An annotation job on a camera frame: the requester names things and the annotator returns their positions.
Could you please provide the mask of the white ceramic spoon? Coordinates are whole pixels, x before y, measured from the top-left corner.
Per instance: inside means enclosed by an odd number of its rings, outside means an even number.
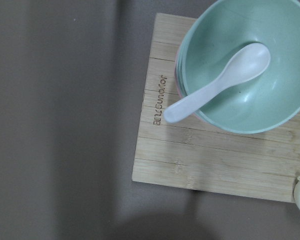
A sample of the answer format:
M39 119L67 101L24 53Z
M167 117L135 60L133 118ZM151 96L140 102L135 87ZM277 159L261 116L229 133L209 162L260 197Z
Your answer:
M243 47L215 80L166 108L164 119L168 123L177 123L187 118L222 91L260 76L268 68L270 60L268 47L261 43Z

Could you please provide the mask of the wooden cutting board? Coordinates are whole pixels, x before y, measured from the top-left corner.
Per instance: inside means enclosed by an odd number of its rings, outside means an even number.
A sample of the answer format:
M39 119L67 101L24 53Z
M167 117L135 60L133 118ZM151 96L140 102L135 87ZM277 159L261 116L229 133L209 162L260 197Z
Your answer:
M177 124L160 110L179 98L174 58L194 19L155 17L132 180L236 196L293 202L300 176L300 112L257 134L232 134L190 116Z

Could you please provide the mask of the stacked green bowls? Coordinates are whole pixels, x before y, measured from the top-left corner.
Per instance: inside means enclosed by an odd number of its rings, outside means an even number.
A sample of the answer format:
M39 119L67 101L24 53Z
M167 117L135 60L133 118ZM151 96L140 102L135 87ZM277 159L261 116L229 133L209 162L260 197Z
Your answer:
M180 95L210 100L194 115L228 132L274 129L300 112L300 1L219 0L194 22L179 48Z

